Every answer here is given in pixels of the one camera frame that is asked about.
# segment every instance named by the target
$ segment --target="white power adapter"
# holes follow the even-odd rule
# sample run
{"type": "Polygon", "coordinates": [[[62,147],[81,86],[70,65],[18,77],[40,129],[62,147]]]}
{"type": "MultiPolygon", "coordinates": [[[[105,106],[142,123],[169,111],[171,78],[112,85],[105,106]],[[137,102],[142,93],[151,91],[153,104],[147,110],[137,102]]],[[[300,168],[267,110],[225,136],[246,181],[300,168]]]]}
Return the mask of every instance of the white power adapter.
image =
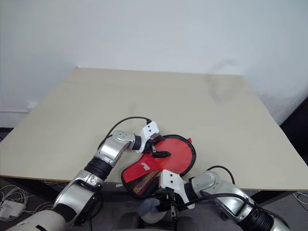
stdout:
{"type": "Polygon", "coordinates": [[[25,208],[26,206],[22,203],[5,200],[0,207],[0,218],[17,217],[25,208]]]}

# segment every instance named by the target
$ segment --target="red fabric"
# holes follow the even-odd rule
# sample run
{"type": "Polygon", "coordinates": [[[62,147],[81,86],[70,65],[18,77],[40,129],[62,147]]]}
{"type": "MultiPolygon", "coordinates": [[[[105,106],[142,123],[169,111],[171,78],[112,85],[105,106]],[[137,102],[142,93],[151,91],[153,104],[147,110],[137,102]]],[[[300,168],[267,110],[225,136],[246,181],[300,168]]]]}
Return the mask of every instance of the red fabric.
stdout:
{"type": "Polygon", "coordinates": [[[189,167],[193,158],[193,153],[189,146],[175,138],[167,138],[157,143],[155,149],[156,151],[168,151],[171,153],[171,156],[152,158],[152,154],[144,154],[140,160],[124,170],[123,179],[125,182],[135,180],[157,169],[167,169],[178,174],[183,173],[189,167]]]}

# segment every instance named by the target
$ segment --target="beige tabletop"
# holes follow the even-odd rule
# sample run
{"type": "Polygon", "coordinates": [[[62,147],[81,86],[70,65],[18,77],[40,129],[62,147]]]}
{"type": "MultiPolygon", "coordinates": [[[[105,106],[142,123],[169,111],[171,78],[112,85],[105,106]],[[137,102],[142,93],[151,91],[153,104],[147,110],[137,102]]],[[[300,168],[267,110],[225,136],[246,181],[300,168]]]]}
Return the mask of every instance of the beige tabletop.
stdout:
{"type": "MultiPolygon", "coordinates": [[[[162,135],[192,139],[197,158],[185,179],[222,165],[243,189],[308,190],[307,165],[234,75],[77,69],[0,143],[0,175],[70,180],[128,116],[151,118],[162,135]]],[[[118,129],[138,133],[144,125],[134,119],[118,129]]],[[[107,181],[120,182],[139,157],[124,153],[107,181]]]]}

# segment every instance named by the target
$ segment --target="white wall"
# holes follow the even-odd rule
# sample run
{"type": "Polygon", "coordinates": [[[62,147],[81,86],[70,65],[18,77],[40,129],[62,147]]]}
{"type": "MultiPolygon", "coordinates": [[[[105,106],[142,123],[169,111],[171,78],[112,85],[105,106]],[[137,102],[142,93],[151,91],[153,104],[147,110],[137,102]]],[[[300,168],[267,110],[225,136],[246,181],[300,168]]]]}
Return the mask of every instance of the white wall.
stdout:
{"type": "Polygon", "coordinates": [[[307,12],[305,0],[1,0],[0,109],[24,111],[76,66],[229,73],[281,123],[308,95],[307,12]]]}

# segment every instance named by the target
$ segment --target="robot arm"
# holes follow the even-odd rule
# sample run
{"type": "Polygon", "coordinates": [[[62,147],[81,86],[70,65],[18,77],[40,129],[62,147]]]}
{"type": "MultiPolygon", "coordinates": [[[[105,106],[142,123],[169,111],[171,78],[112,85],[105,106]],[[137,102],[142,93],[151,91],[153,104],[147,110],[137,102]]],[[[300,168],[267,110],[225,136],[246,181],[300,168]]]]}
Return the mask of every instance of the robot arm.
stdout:
{"type": "Polygon", "coordinates": [[[53,209],[38,212],[23,220],[9,231],[66,231],[75,224],[83,224],[91,217],[104,180],[125,151],[142,153],[148,140],[159,135],[152,121],[139,135],[115,131],[99,147],[97,153],[58,195],[53,209]]]}
{"type": "Polygon", "coordinates": [[[258,208],[254,201],[234,184],[221,180],[213,171],[205,171],[185,182],[178,174],[163,170],[160,184],[162,188],[169,188],[177,193],[184,203],[197,198],[230,193],[230,196],[214,197],[213,200],[221,210],[244,231],[289,231],[290,229],[277,217],[272,217],[267,211],[258,208]]]}

